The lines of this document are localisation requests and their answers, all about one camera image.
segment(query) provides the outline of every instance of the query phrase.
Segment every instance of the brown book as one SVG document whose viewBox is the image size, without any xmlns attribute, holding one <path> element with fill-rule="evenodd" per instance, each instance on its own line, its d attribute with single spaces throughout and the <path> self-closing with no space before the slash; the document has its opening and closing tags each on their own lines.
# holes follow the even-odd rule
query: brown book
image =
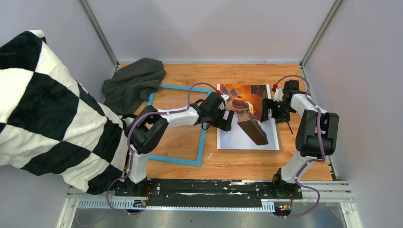
<svg viewBox="0 0 403 228">
<path fill-rule="evenodd" d="M 269 143 L 266 133 L 251 113 L 244 112 L 239 114 L 237 124 L 256 145 L 261 146 Z"/>
</svg>

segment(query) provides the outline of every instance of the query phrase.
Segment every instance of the brown object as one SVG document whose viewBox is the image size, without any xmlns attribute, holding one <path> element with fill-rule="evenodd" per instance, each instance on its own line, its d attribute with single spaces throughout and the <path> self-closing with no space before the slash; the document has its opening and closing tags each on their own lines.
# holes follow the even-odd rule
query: brown object
<svg viewBox="0 0 403 228">
<path fill-rule="evenodd" d="M 297 64 L 164 64 L 167 72 L 163 84 L 192 86 L 197 82 L 207 82 L 213 86 L 225 84 L 272 85 L 285 75 L 300 75 Z M 304 83 L 299 80 L 301 90 Z M 205 99 L 206 95 L 191 93 L 191 102 Z M 161 89 L 154 97 L 153 105 L 158 109 L 183 107 L 187 103 L 184 91 Z M 135 112 L 140 113 L 143 105 Z M 191 179 L 237 179 L 237 180 L 271 180 L 273 174 L 291 159 L 295 152 L 295 136 L 301 121 L 296 113 L 290 113 L 291 134 L 287 123 L 277 124 L 279 145 L 283 153 L 219 153 L 217 149 L 217 130 L 207 130 L 206 142 L 201 167 L 179 165 L 175 163 L 153 161 L 148 162 L 149 178 L 191 178 Z M 200 127 L 184 126 L 169 129 L 169 135 L 163 136 L 152 154 L 176 158 L 196 160 L 199 145 Z M 303 180 L 332 180 L 326 163 L 314 164 L 302 177 Z"/>
<path fill-rule="evenodd" d="M 261 146 L 269 143 L 266 133 L 251 113 L 244 112 L 239 114 L 237 124 L 256 145 Z"/>
</svg>

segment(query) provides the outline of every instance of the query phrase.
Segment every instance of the black and white checkered cloth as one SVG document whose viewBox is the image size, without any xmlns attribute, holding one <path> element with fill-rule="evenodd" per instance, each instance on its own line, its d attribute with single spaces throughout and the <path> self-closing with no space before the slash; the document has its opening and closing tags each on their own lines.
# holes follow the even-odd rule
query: black and white checkered cloth
<svg viewBox="0 0 403 228">
<path fill-rule="evenodd" d="M 91 194 L 122 176 L 127 123 L 74 80 L 46 44 L 26 31 L 0 47 L 0 166 L 55 173 Z"/>
</svg>

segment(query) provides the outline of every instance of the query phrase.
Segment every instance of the metal floor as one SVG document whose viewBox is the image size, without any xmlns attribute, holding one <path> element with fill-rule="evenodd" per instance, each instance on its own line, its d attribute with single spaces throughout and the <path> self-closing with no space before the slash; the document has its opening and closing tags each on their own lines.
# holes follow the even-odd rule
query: metal floor
<svg viewBox="0 0 403 228">
<path fill-rule="evenodd" d="M 294 202 L 292 214 L 305 212 L 313 205 Z M 109 209 L 80 209 L 77 213 L 84 225 L 94 223 L 107 213 L 104 219 L 91 226 L 95 228 L 347 228 L 340 203 L 325 202 L 303 217 L 286 220 L 264 212 L 146 210 L 137 216 L 124 216 Z M 81 227 L 76 219 L 72 228 Z"/>
</svg>

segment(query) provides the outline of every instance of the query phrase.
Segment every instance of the wooden table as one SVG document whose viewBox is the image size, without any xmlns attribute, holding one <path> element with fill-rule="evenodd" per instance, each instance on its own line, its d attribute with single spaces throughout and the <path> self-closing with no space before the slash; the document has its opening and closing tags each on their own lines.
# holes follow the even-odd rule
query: wooden table
<svg viewBox="0 0 403 228">
<path fill-rule="evenodd" d="M 293 64 L 165 64 L 167 75 L 163 84 L 192 86 L 197 82 L 212 85 L 261 84 L 273 85 L 282 76 L 300 75 L 298 65 Z M 191 103 L 204 99 L 206 94 L 191 93 Z M 172 109 L 186 106 L 186 92 L 160 89 L 153 106 L 157 109 Z M 145 103 L 135 112 L 145 107 Z M 283 153 L 228 154 L 218 153 L 217 132 L 214 127 L 207 130 L 201 167 L 179 165 L 150 160 L 147 175 L 150 178 L 191 178 L 191 179 L 244 179 L 270 180 L 278 168 L 284 166 L 295 149 L 295 136 L 301 118 L 291 113 L 291 134 L 286 123 L 277 124 Z M 168 130 L 152 154 L 196 160 L 201 133 L 200 126 L 182 126 Z M 332 180 L 327 163 L 314 164 L 303 180 Z"/>
</svg>

